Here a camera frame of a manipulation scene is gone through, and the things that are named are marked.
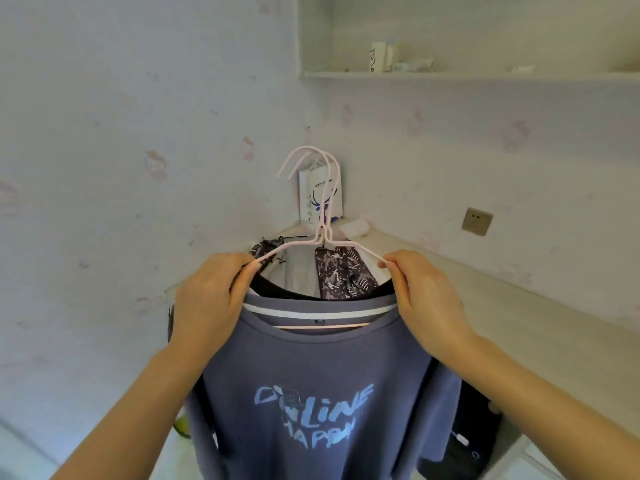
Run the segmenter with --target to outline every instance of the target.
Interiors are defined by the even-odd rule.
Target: electrical outlet
[[[462,229],[474,234],[486,235],[492,220],[493,214],[469,207],[465,220],[462,221]]]

